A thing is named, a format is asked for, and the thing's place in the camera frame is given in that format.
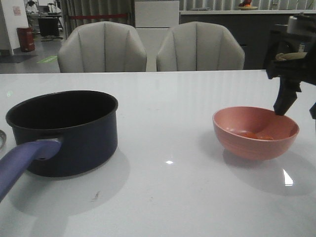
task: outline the black saucepan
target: black saucepan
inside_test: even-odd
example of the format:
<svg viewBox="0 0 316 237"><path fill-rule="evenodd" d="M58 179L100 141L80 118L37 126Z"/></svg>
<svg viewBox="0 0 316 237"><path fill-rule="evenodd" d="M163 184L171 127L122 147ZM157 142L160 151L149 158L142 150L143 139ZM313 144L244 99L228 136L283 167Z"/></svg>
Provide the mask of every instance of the black saucepan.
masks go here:
<svg viewBox="0 0 316 237"><path fill-rule="evenodd" d="M6 115L16 144L0 160L0 201L25 169L48 177L65 177L91 170L118 146L112 95L88 90L38 96Z"/></svg>

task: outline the white chair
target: white chair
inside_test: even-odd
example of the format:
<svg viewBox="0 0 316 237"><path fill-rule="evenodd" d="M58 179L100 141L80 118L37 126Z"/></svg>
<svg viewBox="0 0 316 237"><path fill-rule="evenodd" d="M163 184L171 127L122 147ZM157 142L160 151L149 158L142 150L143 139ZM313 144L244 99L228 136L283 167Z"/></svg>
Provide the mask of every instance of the white chair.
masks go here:
<svg viewBox="0 0 316 237"><path fill-rule="evenodd" d="M144 72L146 63L136 29L109 21L75 28L58 52L61 73Z"/></svg>
<svg viewBox="0 0 316 237"><path fill-rule="evenodd" d="M157 71L242 70L245 54L221 25L190 22L168 29L157 55Z"/></svg>

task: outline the trash can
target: trash can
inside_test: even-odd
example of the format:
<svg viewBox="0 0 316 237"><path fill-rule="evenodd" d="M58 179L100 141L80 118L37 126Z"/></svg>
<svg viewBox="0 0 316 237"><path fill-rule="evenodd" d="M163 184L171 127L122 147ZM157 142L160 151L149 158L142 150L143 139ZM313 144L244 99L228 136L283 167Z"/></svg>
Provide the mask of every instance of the trash can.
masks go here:
<svg viewBox="0 0 316 237"><path fill-rule="evenodd" d="M35 50L31 27L19 27L17 29L22 52Z"/></svg>

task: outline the pink bowl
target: pink bowl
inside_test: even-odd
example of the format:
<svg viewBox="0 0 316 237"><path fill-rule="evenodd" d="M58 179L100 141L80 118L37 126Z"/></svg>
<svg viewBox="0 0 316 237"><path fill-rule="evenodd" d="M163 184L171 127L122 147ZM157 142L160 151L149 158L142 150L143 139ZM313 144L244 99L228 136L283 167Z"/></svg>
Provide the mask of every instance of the pink bowl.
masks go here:
<svg viewBox="0 0 316 237"><path fill-rule="evenodd" d="M297 123L289 117L256 107L219 110L213 115L213 126L217 139L227 150L252 160L282 155L299 132Z"/></svg>

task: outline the saucepan handle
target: saucepan handle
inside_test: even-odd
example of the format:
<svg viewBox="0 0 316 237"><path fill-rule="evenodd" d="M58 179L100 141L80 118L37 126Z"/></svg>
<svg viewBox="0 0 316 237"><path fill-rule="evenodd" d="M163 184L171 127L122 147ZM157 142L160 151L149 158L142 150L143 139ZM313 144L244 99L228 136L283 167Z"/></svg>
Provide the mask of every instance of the saucepan handle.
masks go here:
<svg viewBox="0 0 316 237"><path fill-rule="evenodd" d="M56 155L61 147L58 139L44 139L21 144L0 159L0 202L30 163Z"/></svg>

